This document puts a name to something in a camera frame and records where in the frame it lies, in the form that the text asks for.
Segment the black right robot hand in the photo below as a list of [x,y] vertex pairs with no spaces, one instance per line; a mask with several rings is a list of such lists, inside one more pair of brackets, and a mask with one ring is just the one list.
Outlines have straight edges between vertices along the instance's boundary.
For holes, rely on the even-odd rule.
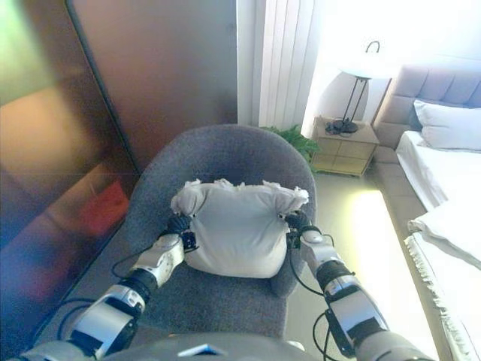
[[290,229],[293,229],[297,232],[303,232],[312,226],[309,217],[301,210],[288,213],[284,217],[284,220]]

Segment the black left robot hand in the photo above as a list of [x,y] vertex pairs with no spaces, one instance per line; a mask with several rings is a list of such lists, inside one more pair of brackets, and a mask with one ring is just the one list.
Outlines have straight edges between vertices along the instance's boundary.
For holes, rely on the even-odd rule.
[[165,234],[182,234],[186,230],[190,229],[190,223],[192,218],[188,215],[174,214],[167,222]]

